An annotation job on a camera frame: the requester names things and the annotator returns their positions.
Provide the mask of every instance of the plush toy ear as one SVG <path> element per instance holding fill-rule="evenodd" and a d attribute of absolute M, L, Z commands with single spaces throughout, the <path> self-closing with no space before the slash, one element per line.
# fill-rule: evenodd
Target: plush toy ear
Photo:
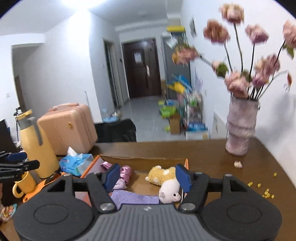
<path fill-rule="evenodd" d="M 158 196 L 161 197 L 162 199 L 164 199 L 165 198 L 165 192 L 160 191 Z"/>

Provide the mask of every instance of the yellow thermos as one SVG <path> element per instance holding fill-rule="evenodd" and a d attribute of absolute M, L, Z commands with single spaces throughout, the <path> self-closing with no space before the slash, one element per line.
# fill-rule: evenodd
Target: yellow thermos
<path fill-rule="evenodd" d="M 48 178 L 59 169 L 59 161 L 49 143 L 44 130 L 32 117 L 32 110 L 28 110 L 16 117 L 20 126 L 22 148 L 30 161 L 38 160 L 40 167 L 36 170 L 40 178 Z"/>

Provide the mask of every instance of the suitcase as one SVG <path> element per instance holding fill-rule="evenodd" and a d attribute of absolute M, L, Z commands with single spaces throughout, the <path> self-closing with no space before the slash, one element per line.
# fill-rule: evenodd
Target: suitcase
<path fill-rule="evenodd" d="M 98 139 L 91 112 L 85 104 L 55 106 L 38 119 L 56 155 L 67 155 L 68 147 L 88 153 Z"/>

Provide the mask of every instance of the vase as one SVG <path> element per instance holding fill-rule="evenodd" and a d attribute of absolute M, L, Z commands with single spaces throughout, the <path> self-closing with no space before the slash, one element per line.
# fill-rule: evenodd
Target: vase
<path fill-rule="evenodd" d="M 258 101 L 231 97 L 227 116 L 228 138 L 225 149 L 235 156 L 243 156 L 249 148 L 249 139 L 255 134 Z"/>

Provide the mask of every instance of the yellow plush body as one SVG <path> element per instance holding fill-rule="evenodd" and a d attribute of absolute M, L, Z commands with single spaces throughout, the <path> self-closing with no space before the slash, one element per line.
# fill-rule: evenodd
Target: yellow plush body
<path fill-rule="evenodd" d="M 175 167 L 170 167 L 169 169 L 162 169 L 161 166 L 155 166 L 150 170 L 148 177 L 146 177 L 145 180 L 157 186 L 162 186 L 162 184 L 165 181 L 175 179 L 175 178 L 176 178 Z"/>

